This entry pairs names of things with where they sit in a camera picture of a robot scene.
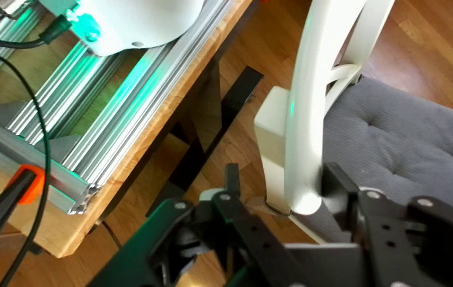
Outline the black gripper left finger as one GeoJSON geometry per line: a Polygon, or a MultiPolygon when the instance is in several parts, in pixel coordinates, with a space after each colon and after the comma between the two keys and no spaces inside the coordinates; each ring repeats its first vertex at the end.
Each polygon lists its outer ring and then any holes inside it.
{"type": "Polygon", "coordinates": [[[311,287],[296,258],[239,199],[239,169],[196,206],[164,199],[146,220],[145,263],[157,285],[173,284],[196,257],[212,250],[228,287],[311,287]]]}

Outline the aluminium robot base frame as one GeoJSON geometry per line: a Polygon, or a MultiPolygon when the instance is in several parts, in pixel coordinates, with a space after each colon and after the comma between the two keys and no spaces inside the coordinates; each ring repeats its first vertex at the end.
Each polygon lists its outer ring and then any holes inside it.
{"type": "Polygon", "coordinates": [[[103,86],[127,59],[74,46],[38,91],[52,139],[43,139],[35,108],[22,105],[0,124],[0,167],[12,172],[51,156],[49,201],[68,215],[82,214],[231,6],[232,0],[204,0],[194,24],[177,40],[146,49],[110,94],[103,86]]]}

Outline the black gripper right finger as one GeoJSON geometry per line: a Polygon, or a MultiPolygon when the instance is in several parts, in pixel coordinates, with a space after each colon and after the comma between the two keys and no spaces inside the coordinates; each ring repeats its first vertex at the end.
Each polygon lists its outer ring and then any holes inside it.
{"type": "Polygon", "coordinates": [[[376,287],[453,287],[453,206],[433,196],[397,204],[362,190],[336,164],[322,172],[328,212],[366,257],[376,287]]]}

